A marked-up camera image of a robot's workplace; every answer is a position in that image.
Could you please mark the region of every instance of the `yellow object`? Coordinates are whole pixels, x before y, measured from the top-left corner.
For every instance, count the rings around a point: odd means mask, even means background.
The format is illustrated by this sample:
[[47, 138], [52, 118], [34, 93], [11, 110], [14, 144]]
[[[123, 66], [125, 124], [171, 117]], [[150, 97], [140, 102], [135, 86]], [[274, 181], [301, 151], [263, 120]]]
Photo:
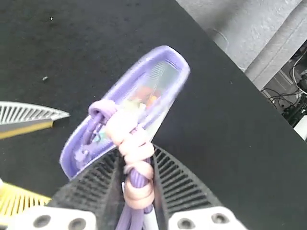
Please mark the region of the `yellow object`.
[[156, 97], [156, 96], [151, 96], [149, 99], [148, 99], [148, 101], [147, 101], [147, 104], [146, 104], [146, 106], [147, 106], [147, 108], [148, 107], [150, 107], [154, 102], [155, 102], [155, 100], [157, 100], [158, 98]]
[[10, 137], [17, 136], [20, 134], [34, 132], [34, 131], [44, 129], [44, 128], [52, 128], [52, 124], [53, 124], [53, 121], [48, 121], [48, 122], [34, 124], [34, 125], [23, 127], [23, 128], [17, 128], [17, 129], [10, 130], [7, 132], [1, 132], [0, 139], [10, 138]]
[[32, 206], [44, 206], [50, 198], [0, 180], [0, 226], [7, 226], [12, 216]]

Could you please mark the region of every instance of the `screw hole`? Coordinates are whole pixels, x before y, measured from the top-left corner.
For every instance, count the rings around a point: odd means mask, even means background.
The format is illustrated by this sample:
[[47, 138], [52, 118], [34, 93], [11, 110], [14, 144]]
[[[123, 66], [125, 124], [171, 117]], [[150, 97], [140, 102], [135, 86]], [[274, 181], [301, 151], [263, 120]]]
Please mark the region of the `screw hole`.
[[212, 215], [212, 221], [216, 224], [226, 224], [229, 222], [229, 219], [221, 213], [216, 213]]
[[195, 224], [192, 220], [187, 218], [182, 218], [177, 223], [179, 229], [194, 229]]
[[83, 230], [85, 229], [85, 226], [86, 226], [85, 219], [77, 218], [77, 219], [72, 220], [69, 223], [68, 229], [69, 230]]
[[49, 215], [42, 215], [36, 218], [33, 222], [33, 226], [35, 228], [42, 228], [46, 226], [51, 220], [51, 217]]

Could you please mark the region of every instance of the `black table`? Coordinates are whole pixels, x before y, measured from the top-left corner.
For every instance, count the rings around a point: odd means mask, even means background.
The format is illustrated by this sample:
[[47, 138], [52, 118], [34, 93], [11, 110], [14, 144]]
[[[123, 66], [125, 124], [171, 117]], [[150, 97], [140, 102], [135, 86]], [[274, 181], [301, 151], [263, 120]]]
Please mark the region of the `black table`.
[[306, 229], [305, 142], [174, 0], [2, 0], [0, 12], [0, 99], [71, 113], [1, 140], [3, 180], [51, 196], [67, 182], [60, 151], [90, 103], [165, 44], [191, 75], [154, 143], [249, 229]]

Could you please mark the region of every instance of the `purple toy phone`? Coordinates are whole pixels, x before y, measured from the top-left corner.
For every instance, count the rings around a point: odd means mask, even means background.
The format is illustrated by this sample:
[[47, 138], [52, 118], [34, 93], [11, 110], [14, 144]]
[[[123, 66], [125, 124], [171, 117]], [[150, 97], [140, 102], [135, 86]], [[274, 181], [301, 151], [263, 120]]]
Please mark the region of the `purple toy phone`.
[[[177, 51], [160, 46], [135, 63], [103, 99], [110, 99], [119, 107], [136, 111], [140, 125], [147, 130], [163, 111], [168, 111], [189, 72], [189, 65]], [[88, 145], [92, 151], [80, 156], [77, 153], [83, 145]], [[71, 179], [114, 147], [104, 136], [104, 126], [87, 116], [66, 142], [60, 164]]]

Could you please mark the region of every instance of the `pink cord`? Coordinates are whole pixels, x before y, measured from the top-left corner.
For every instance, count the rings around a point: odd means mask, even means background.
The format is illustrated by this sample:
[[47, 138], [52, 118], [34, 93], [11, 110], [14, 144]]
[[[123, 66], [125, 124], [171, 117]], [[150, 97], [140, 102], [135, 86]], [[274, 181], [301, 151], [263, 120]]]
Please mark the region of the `pink cord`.
[[107, 136], [118, 146], [119, 152], [126, 162], [125, 173], [134, 168], [149, 180], [142, 188], [131, 185], [130, 177], [125, 181], [124, 199], [133, 209], [143, 209], [154, 201], [153, 175], [151, 165], [143, 160], [154, 154], [154, 147], [149, 142], [146, 131], [138, 127], [135, 116], [126, 111], [117, 111], [106, 124]]

